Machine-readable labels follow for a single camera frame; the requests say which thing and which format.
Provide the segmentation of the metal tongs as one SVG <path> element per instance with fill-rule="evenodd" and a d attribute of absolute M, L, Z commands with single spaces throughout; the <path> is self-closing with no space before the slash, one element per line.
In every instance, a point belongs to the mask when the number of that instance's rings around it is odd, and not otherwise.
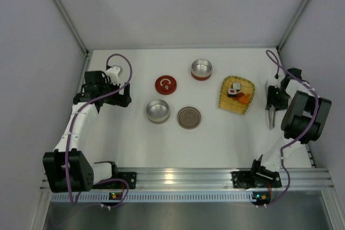
<path fill-rule="evenodd" d="M 274 95 L 275 95 L 275 86 L 268 84 L 268 81 L 265 82 L 265 94 L 266 94 L 266 114 L 268 121 L 268 128 L 272 130 L 275 127 L 275 106 L 274 106 Z"/>

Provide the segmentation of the orange carrot piece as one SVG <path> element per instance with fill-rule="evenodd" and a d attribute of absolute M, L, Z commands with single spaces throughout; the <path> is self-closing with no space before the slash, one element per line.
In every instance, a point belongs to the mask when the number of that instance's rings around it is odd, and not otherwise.
<path fill-rule="evenodd" d="M 246 95 L 241 96 L 238 101 L 242 104 L 249 104 L 250 103 L 250 97 L 251 97 L 250 94 L 246 94 Z"/>

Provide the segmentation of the sushi roll white centre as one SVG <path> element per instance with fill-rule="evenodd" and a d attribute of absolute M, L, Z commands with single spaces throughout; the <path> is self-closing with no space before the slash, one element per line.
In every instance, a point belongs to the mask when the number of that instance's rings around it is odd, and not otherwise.
<path fill-rule="evenodd" d="M 235 89 L 236 91 L 240 91 L 241 90 L 241 83 L 240 82 L 234 82 L 232 84 L 232 88 Z"/>

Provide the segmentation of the sushi roll red centre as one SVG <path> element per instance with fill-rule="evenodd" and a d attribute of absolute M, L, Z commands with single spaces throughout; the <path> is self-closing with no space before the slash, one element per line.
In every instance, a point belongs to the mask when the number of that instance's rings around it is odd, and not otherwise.
<path fill-rule="evenodd" d="M 236 97 L 237 96 L 237 90 L 234 88 L 229 88 L 227 90 L 227 96 L 228 97 Z"/>

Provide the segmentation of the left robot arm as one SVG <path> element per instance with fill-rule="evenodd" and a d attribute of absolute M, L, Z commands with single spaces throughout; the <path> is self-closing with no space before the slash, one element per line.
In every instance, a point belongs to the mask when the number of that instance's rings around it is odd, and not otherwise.
<path fill-rule="evenodd" d="M 119 66 L 105 71 L 87 71 L 81 92 L 73 99 L 72 113 L 59 143 L 43 156 L 47 181 L 53 193 L 90 191 L 104 180 L 118 177 L 115 162 L 94 162 L 85 154 L 92 124 L 103 104 L 128 107 L 130 85 L 122 87 Z"/>

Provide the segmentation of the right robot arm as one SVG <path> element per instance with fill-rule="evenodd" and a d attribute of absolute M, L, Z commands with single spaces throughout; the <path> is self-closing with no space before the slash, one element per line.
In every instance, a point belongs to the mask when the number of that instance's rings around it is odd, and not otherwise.
<path fill-rule="evenodd" d="M 251 177 L 257 181 L 281 185 L 279 170 L 288 157 L 322 134 L 332 106 L 329 99 L 319 97 L 301 77 L 302 70 L 290 68 L 277 86 L 267 86 L 266 110 L 270 129 L 275 125 L 275 113 L 284 111 L 276 143 L 255 159 Z"/>

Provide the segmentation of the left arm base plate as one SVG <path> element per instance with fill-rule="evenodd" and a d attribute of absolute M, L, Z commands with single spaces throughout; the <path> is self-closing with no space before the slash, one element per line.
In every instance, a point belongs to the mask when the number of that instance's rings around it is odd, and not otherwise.
<path fill-rule="evenodd" d="M 119 172 L 115 178 L 102 180 L 101 182 L 93 185 L 92 189 L 95 189 L 95 190 L 126 189 L 126 183 L 127 183 L 128 188 L 132 190 L 132 189 L 136 189 L 136 179 L 137 179 L 137 173 L 134 171 Z"/>

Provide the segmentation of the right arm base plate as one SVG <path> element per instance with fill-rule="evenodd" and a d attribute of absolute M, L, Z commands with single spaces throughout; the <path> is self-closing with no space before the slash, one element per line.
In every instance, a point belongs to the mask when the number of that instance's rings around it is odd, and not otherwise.
<path fill-rule="evenodd" d="M 232 182 L 235 189 L 253 189 L 253 188 L 272 188 L 282 187 L 280 175 L 278 172 L 251 172 L 234 171 L 231 173 Z"/>

